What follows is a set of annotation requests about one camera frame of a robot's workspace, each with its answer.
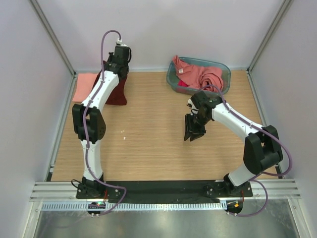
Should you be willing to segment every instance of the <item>white strip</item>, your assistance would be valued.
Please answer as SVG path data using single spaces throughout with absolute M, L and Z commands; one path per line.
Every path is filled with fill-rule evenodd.
M 42 211 L 88 211 L 91 202 L 45 202 Z M 89 209 L 89 211 L 104 211 L 110 209 L 114 204 L 106 203 L 105 209 Z M 115 211 L 192 211 L 192 210 L 225 210 L 225 200 L 220 203 L 203 204 L 119 204 Z

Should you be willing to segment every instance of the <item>laundry basket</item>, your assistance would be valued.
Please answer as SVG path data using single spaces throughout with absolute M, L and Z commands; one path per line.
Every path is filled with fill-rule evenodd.
M 231 71 L 227 66 L 225 66 L 222 63 L 217 63 L 217 62 L 207 61 L 207 60 L 202 60 L 202 59 L 194 59 L 194 58 L 189 58 L 189 57 L 180 57 L 180 59 L 186 63 L 194 64 L 194 65 L 198 65 L 198 66 L 205 66 L 205 67 L 206 66 L 213 66 L 213 67 L 221 68 L 222 69 L 221 78 L 223 80 L 222 93 L 225 94 L 228 92 L 228 90 L 230 88 Z M 177 93 L 194 95 L 198 91 L 198 89 L 178 86 L 180 79 L 176 75 L 176 69 L 175 69 L 175 65 L 174 65 L 173 61 L 169 65 L 169 68 L 168 68 L 168 71 L 166 74 L 166 80 L 167 80 L 168 84 L 171 86 L 171 88 Z M 219 95 L 216 92 L 210 92 L 207 90 L 205 90 L 205 93 L 209 97 L 215 97 L 215 96 Z

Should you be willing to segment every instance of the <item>towel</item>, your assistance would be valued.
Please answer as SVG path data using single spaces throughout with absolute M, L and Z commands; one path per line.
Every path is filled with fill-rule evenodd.
M 188 85 L 189 88 L 201 89 L 211 84 L 217 86 L 221 91 L 223 90 L 221 68 L 188 64 L 182 61 L 178 56 L 174 56 L 173 62 L 176 68 L 176 75 L 185 85 Z M 217 92 L 213 87 L 208 87 L 205 90 Z
M 73 102 L 82 103 L 91 93 L 92 89 L 96 85 L 101 71 L 96 73 L 80 73 L 77 79 L 76 92 L 73 97 Z M 107 99 L 107 105 L 127 105 L 127 100 L 124 96 L 124 85 L 126 79 L 123 79 L 119 84 L 113 89 L 110 96 Z

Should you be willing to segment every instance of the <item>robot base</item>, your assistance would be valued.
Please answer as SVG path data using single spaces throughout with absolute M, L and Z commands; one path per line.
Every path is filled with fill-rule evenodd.
M 104 174 L 99 179 L 104 181 Z M 82 178 L 82 182 L 78 185 L 76 198 L 77 199 L 94 199 L 94 198 L 104 198 L 106 187 L 98 183 L 96 180 L 91 181 Z

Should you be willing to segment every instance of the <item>white wall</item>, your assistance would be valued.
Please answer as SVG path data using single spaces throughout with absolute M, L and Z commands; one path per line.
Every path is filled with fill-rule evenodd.
M 265 118 L 278 128 L 294 157 L 290 176 L 297 182 L 314 226 L 317 221 L 316 12 L 316 0 L 294 1 L 253 70 Z
M 121 32 L 132 69 L 196 57 L 247 68 L 282 0 L 38 0 L 75 70 L 100 70 L 101 38 Z M 113 51 L 116 35 L 107 38 Z
M 70 73 L 26 0 L 0 7 L 0 237 L 22 236 L 44 181 Z

